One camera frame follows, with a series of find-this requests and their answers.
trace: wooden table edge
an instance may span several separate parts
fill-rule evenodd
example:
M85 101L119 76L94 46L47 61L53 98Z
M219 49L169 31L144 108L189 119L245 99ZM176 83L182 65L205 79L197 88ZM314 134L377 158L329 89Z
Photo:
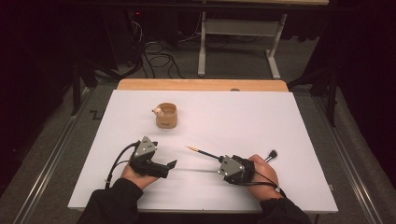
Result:
M129 91L289 91L282 80L125 78L117 90Z

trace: hand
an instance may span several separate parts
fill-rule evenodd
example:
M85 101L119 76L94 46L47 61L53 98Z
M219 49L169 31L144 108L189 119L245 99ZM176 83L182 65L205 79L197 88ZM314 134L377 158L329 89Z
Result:
M278 180L276 176L275 170L259 155L253 155L248 158L250 161L254 161L254 167L256 172L265 175L270 180L278 185ZM254 174L252 182L269 182L270 181L264 178L261 175ZM282 195L274 189L272 186L268 185L256 185L247 187L248 191L255 197L257 200L265 201L270 200L272 198L283 198Z
M140 189L144 189L154 181L158 180L159 177L149 175L139 175L134 172L129 164L127 164L121 174L121 178L128 179L136 184Z

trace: metal bracket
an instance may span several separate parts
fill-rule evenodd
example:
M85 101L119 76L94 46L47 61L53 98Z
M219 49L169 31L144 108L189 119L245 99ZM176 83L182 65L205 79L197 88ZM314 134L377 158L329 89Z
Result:
M243 166L238 161L230 158L229 156L225 156L223 161L221 162L221 166L218 170L220 175L234 175L236 173L242 172L245 170L245 166Z
M155 150L157 150L157 147L154 145L154 143L152 143L147 136L144 136L142 142L136 150L136 153L134 154L134 157L138 158Z

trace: wire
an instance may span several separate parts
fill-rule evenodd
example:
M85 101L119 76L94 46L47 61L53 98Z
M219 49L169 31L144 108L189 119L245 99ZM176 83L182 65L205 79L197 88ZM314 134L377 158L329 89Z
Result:
M139 58L137 63L134 65L134 68L132 68L131 70L129 70L128 72L126 72L124 74L119 74L119 73L113 71L112 69L105 68L101 64L96 63L94 61L89 61L89 60L86 60L86 61L88 63L92 64L93 66L95 66L98 70L104 72L106 75L109 76L109 77L102 76L100 74L95 73L96 77L99 77L99 78L102 78L102 79L112 79L112 78L114 78L116 80L121 80L121 79L126 78L129 75L135 73L136 71L138 71L143 66L143 60L142 60L142 58Z
M120 155L116 158L116 160L114 161L113 166L111 167L110 172L108 173L108 176L107 176L106 185L105 185L105 188L106 188L106 189L109 189L109 188L110 188L110 182L111 182L111 178L113 177L113 171L114 171L114 169L115 169L120 163L123 163L123 162L124 162L124 161L119 162L119 160L120 160L122 154L124 154L124 152L125 152L126 150L128 150L130 147L135 147L139 142L140 142L140 141L137 141L137 142L135 142L135 143L132 143L131 145L129 145L128 147L126 147L125 149L123 149L122 152L120 153Z
M140 44L140 42L142 41L142 37L143 37L143 29L142 29L142 27L140 26L139 23L137 23L135 21L131 21L131 23L134 24L134 35L130 36L131 40L132 40L132 43L134 43L134 37L136 35L137 28L139 28L140 36L139 36L139 41L137 41L137 44Z
M201 19L202 19L202 12L199 14L198 22L197 22L197 25L195 26L195 30L192 33L192 35L190 37L187 37L186 39L179 40L178 41L179 43L186 42L186 41L192 40L198 36L201 36L201 35L197 34L199 25L201 24Z
M259 172L257 172L257 171L254 171L256 174L258 174L258 175L260 175L260 176L262 176L262 177L264 177L265 179L267 179L268 181L270 181L272 184L274 184L274 185L276 185L277 186L277 184L276 183L274 183L274 181L272 181L270 178L268 178L267 176L265 176L265 175L262 175L262 174L260 174Z
M207 39L211 39L212 41L215 41L215 42L220 42L220 41L225 40L225 43L222 44L222 45L219 46L219 47L211 47L211 46L209 46L209 45L207 44L208 41L206 41L206 46L207 46L209 49L222 49L222 48L226 47L226 46L230 43L230 38L224 37L224 36L226 36L226 35L208 35L207 37L209 37L209 38L207 38Z
M272 186L276 189L276 186L274 184L269 183L269 182L247 182L247 183L235 183L235 185L241 185L241 186L257 186L257 185L268 185Z
M159 46L160 49L158 49L156 51L149 52L148 48L151 47L151 46ZM168 74L168 76L170 78L172 78L171 69L172 69L173 66L177 70L177 75L179 77L181 77L181 78L185 78L185 77L183 77L180 74L180 70L178 69L178 66L177 66L175 58L171 54L163 53L163 50L164 50L164 47L163 47L163 45L160 42L149 42L145 46L144 56L145 56L146 62L148 63L148 65L150 67L150 70L151 70L151 73L153 75L153 78L156 77L155 72L154 72L154 68L155 67L157 67L157 68L158 67L165 67L166 65L169 65L167 74ZM158 60L158 59L165 59L165 62L155 64L154 62L156 60Z

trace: person's left hand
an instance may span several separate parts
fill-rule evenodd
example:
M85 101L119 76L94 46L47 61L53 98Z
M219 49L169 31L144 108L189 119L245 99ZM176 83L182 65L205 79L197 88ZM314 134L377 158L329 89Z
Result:
M125 178L127 180L132 181L142 190L148 185L152 184L154 181L159 179L159 177L155 177L155 176L139 175L134 172L134 170L129 164L127 164L124 167L121 174L121 178Z

